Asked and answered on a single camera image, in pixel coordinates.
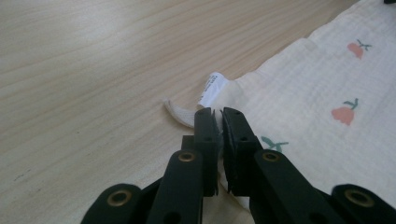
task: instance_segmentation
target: wooden table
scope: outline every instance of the wooden table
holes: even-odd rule
[[[0,2],[0,223],[79,223],[163,175],[208,75],[255,70],[355,0]],[[223,188],[203,223],[253,223]]]

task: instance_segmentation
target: cloth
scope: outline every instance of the cloth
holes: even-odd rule
[[[182,123],[190,128],[194,127],[194,111],[183,109],[180,106],[174,105],[169,99],[163,99],[163,104],[172,117],[179,123]]]
[[[359,1],[227,82],[207,106],[243,112],[262,146],[314,187],[355,184],[395,207],[395,27],[396,6]]]

